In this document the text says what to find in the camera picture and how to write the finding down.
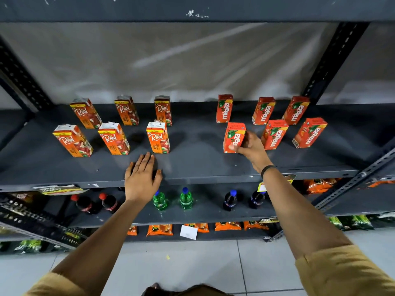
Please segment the mustard yellow left sleeve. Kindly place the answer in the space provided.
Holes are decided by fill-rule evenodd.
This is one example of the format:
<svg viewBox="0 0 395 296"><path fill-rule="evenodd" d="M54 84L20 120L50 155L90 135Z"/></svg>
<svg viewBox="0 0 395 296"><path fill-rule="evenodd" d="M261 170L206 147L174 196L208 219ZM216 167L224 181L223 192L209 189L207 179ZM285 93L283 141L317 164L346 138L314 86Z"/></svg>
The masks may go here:
<svg viewBox="0 0 395 296"><path fill-rule="evenodd" d="M66 277L49 272L23 296L89 296L81 287Z"/></svg>

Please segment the person's right hand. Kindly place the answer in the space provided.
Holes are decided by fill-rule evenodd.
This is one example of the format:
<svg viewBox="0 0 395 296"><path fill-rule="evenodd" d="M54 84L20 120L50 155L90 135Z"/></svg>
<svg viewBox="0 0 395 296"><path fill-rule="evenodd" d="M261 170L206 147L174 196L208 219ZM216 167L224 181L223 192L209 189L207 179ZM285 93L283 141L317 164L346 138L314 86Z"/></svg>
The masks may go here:
<svg viewBox="0 0 395 296"><path fill-rule="evenodd" d="M246 131L241 147L244 148L244 153L239 154L244 155L251 162L258 174L261 173L265 166L272 164L264 149L264 145L255 133Z"/></svg>

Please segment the translucent plastic backing sheet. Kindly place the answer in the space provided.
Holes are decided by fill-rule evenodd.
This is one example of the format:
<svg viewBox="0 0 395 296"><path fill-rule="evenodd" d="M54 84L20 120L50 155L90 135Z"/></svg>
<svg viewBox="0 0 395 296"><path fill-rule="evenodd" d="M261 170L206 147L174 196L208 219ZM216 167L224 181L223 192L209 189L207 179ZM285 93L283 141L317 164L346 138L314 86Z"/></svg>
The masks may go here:
<svg viewBox="0 0 395 296"><path fill-rule="evenodd" d="M0 23L0 35L55 104L290 98L337 23Z"/></svg>

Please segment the dark blue-capped cola bottle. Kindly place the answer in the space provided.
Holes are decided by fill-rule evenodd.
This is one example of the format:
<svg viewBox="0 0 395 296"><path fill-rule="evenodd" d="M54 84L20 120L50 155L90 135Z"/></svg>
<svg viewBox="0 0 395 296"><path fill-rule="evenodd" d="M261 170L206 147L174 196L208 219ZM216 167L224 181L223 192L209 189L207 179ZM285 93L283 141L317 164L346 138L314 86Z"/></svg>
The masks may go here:
<svg viewBox="0 0 395 296"><path fill-rule="evenodd" d="M266 191L254 191L249 198L249 207L258 209L264 203Z"/></svg>
<svg viewBox="0 0 395 296"><path fill-rule="evenodd" d="M231 212L238 202L237 190L231 189L224 197L223 209Z"/></svg>

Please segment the dark grey metal shelf rack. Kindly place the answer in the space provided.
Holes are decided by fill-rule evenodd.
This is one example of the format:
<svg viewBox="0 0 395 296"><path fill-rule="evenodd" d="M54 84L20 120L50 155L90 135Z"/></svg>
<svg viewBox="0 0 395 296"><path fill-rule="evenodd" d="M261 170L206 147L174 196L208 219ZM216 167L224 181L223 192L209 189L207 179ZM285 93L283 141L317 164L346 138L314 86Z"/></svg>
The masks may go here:
<svg viewBox="0 0 395 296"><path fill-rule="evenodd" d="M340 178L328 192L308 197L329 216L395 212L395 184L368 187L395 180L395 0L0 0L0 23L337 23L299 94L310 106L268 155L284 176L296 175L298 188L303 179ZM91 102L104 123L121 124L128 155L112 155L97 130L82 125L70 104L87 98L53 103L0 35L0 225L17 232L11 240L29 237L75 249L88 228L111 216L99 192L124 200L125 169L152 151L146 127L156 114L154 100L133 100L139 125L124 126L115 106L119 97L132 98ZM143 209L134 222L139 235L128 242L182 239L145 238L151 224L174 224L179 235L187 222L275 217L268 200L249 207L261 177L243 156L224 153L226 124L216 122L217 101L171 101L170 152L155 154L170 207ZM230 120L261 136L265 126L252 123L257 102L234 99ZM311 147L297 149L292 139L306 118L328 125ZM52 133L62 124L81 129L93 147L90 157L73 157L56 139ZM93 214L81 212L71 195L32 189L71 184L89 189L78 195L92 200ZM192 193L191 209L180 204L183 187ZM223 201L231 189L238 202L228 212Z"/></svg>

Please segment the person's left forearm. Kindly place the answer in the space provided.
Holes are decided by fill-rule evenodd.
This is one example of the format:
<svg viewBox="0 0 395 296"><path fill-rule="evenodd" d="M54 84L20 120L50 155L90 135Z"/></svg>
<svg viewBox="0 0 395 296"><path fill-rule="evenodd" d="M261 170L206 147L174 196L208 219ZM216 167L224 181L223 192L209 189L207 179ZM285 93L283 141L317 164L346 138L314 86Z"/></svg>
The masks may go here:
<svg viewBox="0 0 395 296"><path fill-rule="evenodd" d="M127 231L146 204L143 199L125 201L105 224L52 269L52 273L69 279L90 296L100 296Z"/></svg>

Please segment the green snack packet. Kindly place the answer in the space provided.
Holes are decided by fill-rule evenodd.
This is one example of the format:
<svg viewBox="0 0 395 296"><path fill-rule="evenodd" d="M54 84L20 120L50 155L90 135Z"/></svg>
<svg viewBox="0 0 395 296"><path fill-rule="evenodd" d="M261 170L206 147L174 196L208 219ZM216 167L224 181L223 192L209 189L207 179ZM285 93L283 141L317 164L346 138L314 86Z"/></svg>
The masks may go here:
<svg viewBox="0 0 395 296"><path fill-rule="evenodd" d="M338 217L335 216L331 216L328 217L328 220L339 230L343 231L344 230L344 226L342 224L342 222L338 219Z"/></svg>
<svg viewBox="0 0 395 296"><path fill-rule="evenodd" d="M26 253L40 253L42 250L42 241L36 239L28 239L21 241L13 250L14 253L17 254L26 254Z"/></svg>
<svg viewBox="0 0 395 296"><path fill-rule="evenodd" d="M347 224L351 230L374 230L371 221L366 215L347 216Z"/></svg>

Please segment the mustard yellow right sleeve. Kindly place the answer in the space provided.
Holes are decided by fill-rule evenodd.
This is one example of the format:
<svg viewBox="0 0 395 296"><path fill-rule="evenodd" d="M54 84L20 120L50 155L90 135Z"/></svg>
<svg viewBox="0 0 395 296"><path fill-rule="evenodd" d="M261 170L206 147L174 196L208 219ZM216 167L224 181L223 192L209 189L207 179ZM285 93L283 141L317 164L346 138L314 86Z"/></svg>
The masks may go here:
<svg viewBox="0 0 395 296"><path fill-rule="evenodd" d="M308 296L395 296L395 280L356 245L304 255L295 266Z"/></svg>

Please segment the red-capped cola bottle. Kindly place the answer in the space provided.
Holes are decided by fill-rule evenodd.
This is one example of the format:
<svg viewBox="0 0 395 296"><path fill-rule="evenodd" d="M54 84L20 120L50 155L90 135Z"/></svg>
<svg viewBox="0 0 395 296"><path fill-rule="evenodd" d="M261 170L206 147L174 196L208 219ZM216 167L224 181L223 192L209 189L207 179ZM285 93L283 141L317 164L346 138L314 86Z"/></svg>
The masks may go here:
<svg viewBox="0 0 395 296"><path fill-rule="evenodd" d="M121 203L111 194L100 193L99 199L101 200L104 209L114 214L121 206Z"/></svg>
<svg viewBox="0 0 395 296"><path fill-rule="evenodd" d="M93 214L94 206L93 202L89 197L79 196L78 194L73 194L71 200L75 202L76 207L84 213Z"/></svg>

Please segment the green blue-capped soda bottle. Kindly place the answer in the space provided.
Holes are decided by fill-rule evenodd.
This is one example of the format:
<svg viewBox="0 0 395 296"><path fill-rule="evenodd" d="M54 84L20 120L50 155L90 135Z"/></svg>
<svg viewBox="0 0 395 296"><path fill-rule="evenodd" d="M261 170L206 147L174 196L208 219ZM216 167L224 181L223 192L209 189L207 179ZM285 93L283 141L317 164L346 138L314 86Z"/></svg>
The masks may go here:
<svg viewBox="0 0 395 296"><path fill-rule="evenodd" d="M169 205L169 201L168 201L167 197L160 190L157 190L157 192L154 194L152 200L153 200L155 208L160 211L165 210Z"/></svg>
<svg viewBox="0 0 395 296"><path fill-rule="evenodd" d="M192 193L187 187L182 188L182 192L180 194L180 204L183 209L191 209L193 206Z"/></svg>

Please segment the yellow price label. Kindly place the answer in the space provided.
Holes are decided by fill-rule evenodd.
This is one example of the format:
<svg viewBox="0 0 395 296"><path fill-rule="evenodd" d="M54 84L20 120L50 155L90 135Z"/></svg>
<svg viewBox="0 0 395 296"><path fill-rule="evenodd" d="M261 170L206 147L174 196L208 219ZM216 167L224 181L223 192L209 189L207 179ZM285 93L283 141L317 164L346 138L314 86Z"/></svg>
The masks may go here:
<svg viewBox="0 0 395 296"><path fill-rule="evenodd" d="M292 174L291 174L291 175L286 175L286 176L284 176L284 178L285 178L290 184L292 184L293 181L294 181L294 179L296 178L296 175L292 175ZM258 191L259 193L265 193L265 192L267 191L264 182L260 182L260 183L259 183L257 191Z"/></svg>

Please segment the red mango drink box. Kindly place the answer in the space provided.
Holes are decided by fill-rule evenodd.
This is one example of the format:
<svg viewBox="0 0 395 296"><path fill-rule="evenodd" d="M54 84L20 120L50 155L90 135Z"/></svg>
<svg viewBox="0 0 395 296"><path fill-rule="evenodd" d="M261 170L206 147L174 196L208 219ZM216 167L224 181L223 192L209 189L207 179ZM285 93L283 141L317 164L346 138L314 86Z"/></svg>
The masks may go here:
<svg viewBox="0 0 395 296"><path fill-rule="evenodd" d="M246 126L244 123L229 122L223 141L223 151L225 154L235 153L234 150L230 149L230 146L240 147L243 143L244 136L246 133Z"/></svg>

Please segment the person's left hand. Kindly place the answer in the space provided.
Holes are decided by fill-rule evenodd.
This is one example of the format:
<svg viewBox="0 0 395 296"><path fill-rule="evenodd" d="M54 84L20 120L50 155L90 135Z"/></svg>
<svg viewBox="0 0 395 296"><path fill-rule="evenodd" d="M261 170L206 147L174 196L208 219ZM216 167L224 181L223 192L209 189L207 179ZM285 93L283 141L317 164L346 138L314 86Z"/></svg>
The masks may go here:
<svg viewBox="0 0 395 296"><path fill-rule="evenodd" d="M155 156L151 154L151 160L146 170L141 172L141 161L145 154L140 155L134 163L133 172L127 181L124 181L126 201L130 203L147 204L159 190L155 187Z"/></svg>

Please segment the white and yellow shelf label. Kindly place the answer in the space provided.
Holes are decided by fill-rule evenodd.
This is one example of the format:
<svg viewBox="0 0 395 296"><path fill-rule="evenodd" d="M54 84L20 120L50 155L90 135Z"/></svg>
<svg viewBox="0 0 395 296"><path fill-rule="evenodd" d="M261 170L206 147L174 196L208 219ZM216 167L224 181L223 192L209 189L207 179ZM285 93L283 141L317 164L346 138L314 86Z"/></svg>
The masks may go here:
<svg viewBox="0 0 395 296"><path fill-rule="evenodd" d="M73 195L87 192L89 189L80 188L74 184L71 185L48 185L41 187L33 187L43 195L47 196L60 196L60 195Z"/></svg>

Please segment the group of red mango cartons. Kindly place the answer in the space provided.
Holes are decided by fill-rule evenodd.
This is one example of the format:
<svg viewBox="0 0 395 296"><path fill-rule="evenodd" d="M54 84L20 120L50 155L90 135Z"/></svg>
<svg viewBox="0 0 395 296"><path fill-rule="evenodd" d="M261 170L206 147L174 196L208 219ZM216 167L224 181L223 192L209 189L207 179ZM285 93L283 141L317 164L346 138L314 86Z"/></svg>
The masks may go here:
<svg viewBox="0 0 395 296"><path fill-rule="evenodd" d="M276 105L273 97L260 97L254 114L253 125L264 125L265 130L261 142L265 150L276 149L284 138L289 126L296 125L306 112L310 100L307 97L294 96L282 119L270 119ZM216 110L217 123L229 123L233 108L232 95L219 95ZM292 143L297 149L309 148L313 145L328 123L323 118L306 118Z"/></svg>

